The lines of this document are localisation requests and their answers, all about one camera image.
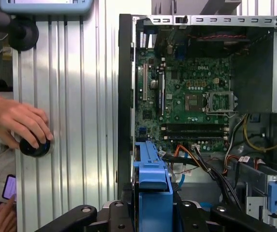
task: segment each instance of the ribbed aluminum sheet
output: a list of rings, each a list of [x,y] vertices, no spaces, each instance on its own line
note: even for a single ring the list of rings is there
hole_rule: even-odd
[[[43,108],[52,154],[16,153],[18,231],[31,232],[81,205],[116,196],[115,32],[105,1],[86,18],[38,21],[35,49],[14,53],[14,98]]]
[[[277,0],[242,0],[238,15],[277,15]]]

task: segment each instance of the smartphone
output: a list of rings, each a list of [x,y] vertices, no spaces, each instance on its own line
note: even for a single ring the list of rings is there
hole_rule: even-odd
[[[2,193],[2,198],[10,199],[15,195],[15,202],[17,201],[16,195],[16,177],[14,175],[8,175],[6,178],[5,186]]]

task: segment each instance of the human hand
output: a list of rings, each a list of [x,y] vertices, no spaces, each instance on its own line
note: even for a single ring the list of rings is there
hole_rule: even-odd
[[[8,200],[7,204],[0,205],[0,232],[16,232],[17,216],[13,210],[15,197]]]
[[[53,135],[47,123],[48,119],[43,110],[0,96],[0,138],[10,148],[19,148],[19,143],[11,135],[11,131],[26,139],[34,148],[39,147],[34,135],[42,144],[46,142],[46,138],[52,140]]]

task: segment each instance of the green circuit board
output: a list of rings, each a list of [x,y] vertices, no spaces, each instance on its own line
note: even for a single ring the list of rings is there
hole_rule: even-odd
[[[225,151],[227,144],[223,138],[216,140],[198,140],[184,137],[167,139],[163,136],[163,125],[228,125],[228,117],[206,114],[204,93],[226,92],[230,90],[230,58],[191,58],[183,61],[166,57],[165,70],[165,106],[164,114],[159,114],[156,107],[158,89],[152,67],[160,65],[153,50],[138,53],[136,57],[136,97],[135,137],[137,141],[148,139],[158,149],[173,152],[176,144],[199,144],[203,152]],[[227,96],[215,95],[213,108],[228,107]]]

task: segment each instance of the motherboard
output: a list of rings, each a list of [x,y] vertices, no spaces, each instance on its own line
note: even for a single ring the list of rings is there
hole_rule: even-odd
[[[230,58],[136,55],[135,139],[173,152],[178,144],[202,152],[228,148]]]

